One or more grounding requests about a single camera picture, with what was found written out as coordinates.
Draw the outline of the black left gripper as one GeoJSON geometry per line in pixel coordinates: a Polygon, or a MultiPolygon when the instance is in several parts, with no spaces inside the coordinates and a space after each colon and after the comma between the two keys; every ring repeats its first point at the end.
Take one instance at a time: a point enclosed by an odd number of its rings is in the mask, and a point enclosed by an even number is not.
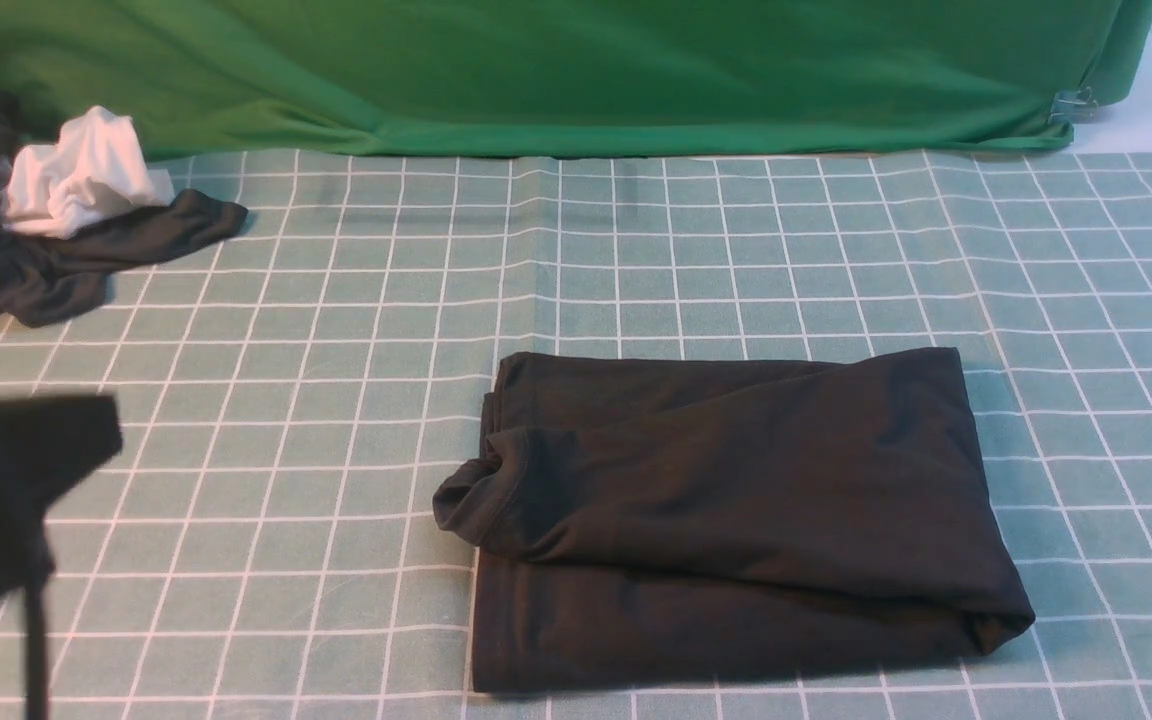
{"type": "Polygon", "coordinates": [[[50,578],[47,511],[120,450],[113,396],[0,397],[0,598],[50,578]]]}

